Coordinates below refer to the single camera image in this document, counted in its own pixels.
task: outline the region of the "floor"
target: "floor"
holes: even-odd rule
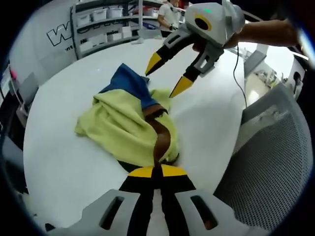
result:
[[[245,96],[247,100],[247,106],[256,102],[259,98],[265,95],[269,91],[267,87],[255,74],[251,74],[247,78],[245,85]]]

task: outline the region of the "blue cloth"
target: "blue cloth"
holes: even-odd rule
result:
[[[157,101],[151,98],[144,79],[125,64],[121,64],[118,67],[110,81],[109,86],[103,88],[99,93],[104,93],[114,89],[123,89],[131,95],[139,98],[142,109],[158,104]]]

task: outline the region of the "shelving unit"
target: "shelving unit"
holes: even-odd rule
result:
[[[89,50],[83,51],[83,54],[86,57],[88,55],[91,55],[91,54],[96,53],[98,51],[101,51],[103,49],[110,48],[110,47],[119,45],[121,43],[131,42],[133,40],[137,40],[138,38],[139,38],[139,36],[132,36],[132,37],[129,37],[129,38],[122,38],[122,39],[115,40],[115,41],[112,41],[112,42],[108,42],[108,43],[105,43],[105,44],[100,44],[100,45],[97,45],[97,46],[95,46],[95,47],[93,47],[93,48],[91,48]]]
[[[139,4],[139,15],[134,16],[128,16],[128,6],[133,4]],[[97,10],[104,7],[109,7],[111,5],[119,5],[123,7],[123,16],[118,18],[107,18],[101,21],[96,22],[89,22],[86,25],[77,26],[77,17],[80,15],[81,12],[87,13],[87,12],[93,12],[93,10]],[[83,57],[86,57],[94,52],[98,52],[102,49],[112,47],[115,45],[119,45],[125,42],[130,42],[132,40],[137,40],[138,36],[132,36],[128,38],[122,38],[116,41],[111,42],[104,42],[104,44],[100,44],[97,46],[92,47],[91,49],[81,51],[80,49],[80,40],[78,37],[78,33],[82,32],[84,30],[88,30],[92,27],[101,26],[101,25],[110,25],[110,24],[119,24],[122,23],[125,26],[128,26],[129,22],[138,22],[139,26],[132,26],[131,31],[139,30],[143,26],[143,20],[157,20],[157,17],[153,16],[143,16],[143,6],[151,6],[159,8],[162,5],[160,2],[154,2],[149,0],[94,0],[94,1],[88,1],[88,2],[81,2],[77,3],[70,9],[70,26],[71,26],[71,33],[72,33],[72,41],[73,41],[73,47],[75,50],[75,54],[77,59],[81,59]]]

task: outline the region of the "yellow towel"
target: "yellow towel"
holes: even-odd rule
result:
[[[152,90],[150,94],[169,110],[170,90]],[[172,162],[179,154],[174,123],[167,113],[156,120],[171,134],[170,146],[160,161]],[[78,118],[75,132],[90,137],[119,161],[142,167],[154,164],[157,134],[144,120],[140,99],[125,90],[95,95],[93,106]]]

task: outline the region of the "person's hand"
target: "person's hand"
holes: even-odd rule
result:
[[[233,36],[230,38],[230,40],[225,44],[224,48],[234,48],[238,44],[238,34],[233,34]]]
[[[169,30],[177,30],[177,27],[170,25]]]
[[[233,36],[228,40],[228,42],[224,45],[224,48],[233,48],[238,44],[239,37],[238,34],[233,34]],[[192,49],[196,52],[202,52],[206,47],[206,39],[199,38],[198,42],[195,42]]]

